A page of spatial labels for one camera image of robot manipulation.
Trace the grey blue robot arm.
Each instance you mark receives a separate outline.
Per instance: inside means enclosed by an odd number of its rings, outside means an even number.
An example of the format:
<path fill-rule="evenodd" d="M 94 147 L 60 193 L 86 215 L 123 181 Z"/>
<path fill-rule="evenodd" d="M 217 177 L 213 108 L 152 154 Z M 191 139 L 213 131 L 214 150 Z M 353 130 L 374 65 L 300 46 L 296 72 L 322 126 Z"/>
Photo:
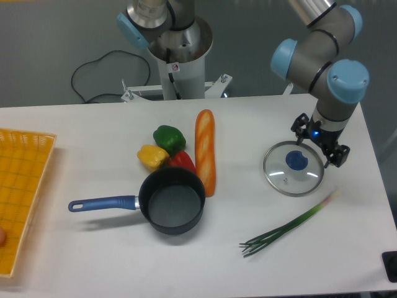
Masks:
<path fill-rule="evenodd" d="M 317 99 L 311 116 L 301 115 L 291 130 L 299 142 L 320 147 L 328 165 L 341 166 L 350 149 L 338 139 L 364 98 L 369 73 L 358 61 L 338 60 L 362 29 L 362 16 L 335 1 L 291 1 L 309 29 L 298 42 L 284 40 L 270 61 L 272 71 Z M 163 98 L 201 99 L 217 95 L 205 87 L 205 56 L 213 44 L 210 26 L 193 1 L 132 1 L 117 16 L 124 37 L 157 60 Z"/>

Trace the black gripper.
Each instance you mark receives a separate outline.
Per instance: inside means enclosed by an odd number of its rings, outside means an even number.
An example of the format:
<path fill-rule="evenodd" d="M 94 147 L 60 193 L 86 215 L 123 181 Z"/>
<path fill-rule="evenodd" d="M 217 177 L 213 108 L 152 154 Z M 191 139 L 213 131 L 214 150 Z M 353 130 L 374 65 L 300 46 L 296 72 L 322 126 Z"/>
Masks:
<path fill-rule="evenodd" d="M 306 139 L 310 139 L 322 149 L 326 157 L 325 168 L 330 165 L 340 168 L 349 156 L 350 148 L 338 143 L 343 129 L 330 130 L 324 128 L 319 120 L 309 120 L 308 116 L 302 113 L 294 120 L 291 131 L 297 138 L 297 145 L 300 145 Z"/>

